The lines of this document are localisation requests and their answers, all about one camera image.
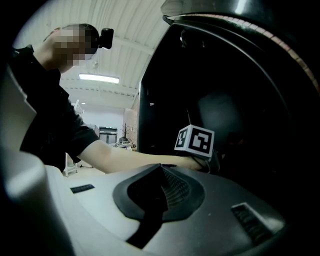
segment black shirt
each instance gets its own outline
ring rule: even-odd
[[[75,163],[77,156],[99,140],[86,126],[59,85],[60,71],[46,71],[33,55],[33,48],[14,49],[9,61],[12,72],[36,111],[20,150],[38,156],[45,165],[65,169],[66,153]]]

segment person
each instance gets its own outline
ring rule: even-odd
[[[52,31],[36,51],[31,45],[12,50],[12,73],[37,113],[20,149],[61,172],[65,169],[65,153],[75,163],[83,160],[105,173],[156,163],[201,169],[191,157],[110,147],[75,113],[68,93],[59,85],[61,73],[90,59],[98,49],[98,40],[99,33],[93,26],[71,24]]]

